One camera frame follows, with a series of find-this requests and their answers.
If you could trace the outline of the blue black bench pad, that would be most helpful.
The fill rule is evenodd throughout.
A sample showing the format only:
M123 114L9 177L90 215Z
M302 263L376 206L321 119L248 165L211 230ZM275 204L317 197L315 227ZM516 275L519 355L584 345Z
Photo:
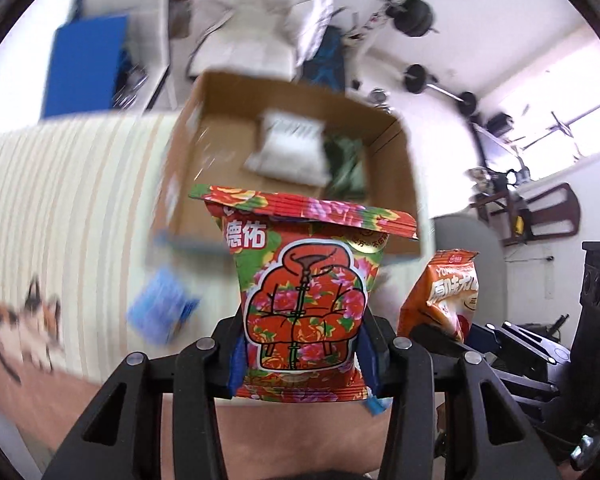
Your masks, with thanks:
M346 68L341 30L328 25L315 55L302 65L301 80L307 84L329 88L333 92L346 91Z

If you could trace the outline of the red floral snack bag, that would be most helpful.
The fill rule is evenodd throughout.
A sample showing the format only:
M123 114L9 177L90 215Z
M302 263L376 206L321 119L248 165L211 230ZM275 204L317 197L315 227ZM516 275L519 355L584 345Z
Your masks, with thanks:
M414 240L407 212L196 184L234 259L244 360L234 396L266 402L362 401L354 360L390 237Z

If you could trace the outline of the light blue tissue pack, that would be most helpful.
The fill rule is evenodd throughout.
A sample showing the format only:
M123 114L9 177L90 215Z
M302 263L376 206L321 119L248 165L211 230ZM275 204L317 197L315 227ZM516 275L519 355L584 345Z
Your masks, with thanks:
M132 302L126 320L148 344L166 346L199 303L200 299L188 291L178 276L163 266Z

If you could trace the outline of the brown cardboard box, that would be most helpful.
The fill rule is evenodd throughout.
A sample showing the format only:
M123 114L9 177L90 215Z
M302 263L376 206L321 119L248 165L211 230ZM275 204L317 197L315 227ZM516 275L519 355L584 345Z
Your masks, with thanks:
M289 193L418 215L407 134L396 116L319 86L246 75L199 76L172 130L151 234L225 252L197 184L227 198Z

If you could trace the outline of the white weight bench rack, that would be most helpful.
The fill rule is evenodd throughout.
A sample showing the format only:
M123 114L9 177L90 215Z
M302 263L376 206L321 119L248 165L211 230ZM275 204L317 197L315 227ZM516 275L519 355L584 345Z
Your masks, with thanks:
M380 32L389 24L407 37L422 37L434 26L434 11L424 0L376 0L378 8L359 25L353 13L353 26L343 36L347 48L350 83L353 90L362 86L360 64Z

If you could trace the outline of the dark wooden chair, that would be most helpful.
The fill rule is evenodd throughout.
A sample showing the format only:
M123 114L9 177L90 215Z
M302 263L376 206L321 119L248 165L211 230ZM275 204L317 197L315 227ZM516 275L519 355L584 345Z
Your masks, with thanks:
M580 232L580 202L566 182L530 198L509 190L477 195L470 208L479 220L500 232L504 247L560 240Z

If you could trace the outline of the chrome dumbbell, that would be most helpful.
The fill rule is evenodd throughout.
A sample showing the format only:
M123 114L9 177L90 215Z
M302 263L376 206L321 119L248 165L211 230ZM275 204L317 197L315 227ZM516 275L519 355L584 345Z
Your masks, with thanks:
M385 89L373 88L367 95L367 101L373 107L386 107L388 104L389 93Z

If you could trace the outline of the blue folder board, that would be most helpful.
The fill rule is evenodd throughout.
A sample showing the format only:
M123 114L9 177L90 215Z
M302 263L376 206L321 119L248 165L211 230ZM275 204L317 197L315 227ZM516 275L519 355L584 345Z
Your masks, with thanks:
M41 117L109 110L129 18L84 18L55 32Z

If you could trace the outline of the blue white wipes packet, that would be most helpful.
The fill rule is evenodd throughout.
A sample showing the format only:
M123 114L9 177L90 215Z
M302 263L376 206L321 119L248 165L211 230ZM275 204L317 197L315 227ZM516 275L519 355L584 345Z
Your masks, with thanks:
M385 413L386 411L388 411L389 408L391 408L392 399L378 398L377 396L369 396L367 399L364 400L363 404L366 410L372 416L379 416L380 414Z

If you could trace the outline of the green snack bag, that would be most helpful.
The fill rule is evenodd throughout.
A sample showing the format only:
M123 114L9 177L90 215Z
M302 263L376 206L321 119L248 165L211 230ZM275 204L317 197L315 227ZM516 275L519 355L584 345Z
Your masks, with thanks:
M330 173L325 196L345 202L365 200L366 173L363 143L348 136L328 136L323 146Z

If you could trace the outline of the black barbell on floor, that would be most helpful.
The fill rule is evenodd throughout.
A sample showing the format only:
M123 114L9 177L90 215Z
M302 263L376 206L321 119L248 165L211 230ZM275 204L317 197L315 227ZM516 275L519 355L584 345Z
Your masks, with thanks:
M408 66L404 70L402 82L408 93L422 94L426 90L431 90L450 98L455 102L458 112L464 117L470 117L477 110L478 100L473 93L468 91L454 93L443 88L438 83L437 78L431 75L430 71L423 65L412 64Z

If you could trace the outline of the orange snack bag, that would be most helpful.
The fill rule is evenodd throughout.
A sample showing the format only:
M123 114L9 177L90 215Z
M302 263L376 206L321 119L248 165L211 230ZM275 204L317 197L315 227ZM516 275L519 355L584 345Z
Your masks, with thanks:
M415 327L430 325L464 342L478 306L477 256L465 249L436 252L402 304L396 333L408 337Z

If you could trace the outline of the black cabinet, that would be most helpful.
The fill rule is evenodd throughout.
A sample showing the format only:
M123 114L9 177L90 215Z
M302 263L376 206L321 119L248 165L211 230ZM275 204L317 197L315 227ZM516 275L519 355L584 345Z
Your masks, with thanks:
M585 404L600 412L600 242L584 242L581 313L571 346L573 378Z

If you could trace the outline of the white soft pillow pack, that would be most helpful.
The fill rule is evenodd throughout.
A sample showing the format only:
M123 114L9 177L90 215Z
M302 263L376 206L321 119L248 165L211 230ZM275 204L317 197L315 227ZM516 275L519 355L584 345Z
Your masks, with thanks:
M267 110L261 119L260 148L247 157L244 168L262 177L324 188L330 181L324 130L320 120Z

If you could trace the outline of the black barbell on rack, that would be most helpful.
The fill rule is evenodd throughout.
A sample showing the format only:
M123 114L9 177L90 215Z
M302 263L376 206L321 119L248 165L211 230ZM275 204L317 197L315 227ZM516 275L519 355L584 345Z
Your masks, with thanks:
M422 37L434 31L434 10L424 0L376 0L380 8L364 26L354 25L351 39L362 39L366 32L391 22L395 30L407 37Z

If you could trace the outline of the white cushioned side chair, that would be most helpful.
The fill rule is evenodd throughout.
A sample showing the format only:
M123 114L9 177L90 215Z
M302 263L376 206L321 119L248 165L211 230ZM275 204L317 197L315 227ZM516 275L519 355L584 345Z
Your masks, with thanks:
M80 18L128 19L125 47L148 76L131 110L144 112L157 104L173 110L178 105L171 75L170 0L76 0L74 10Z

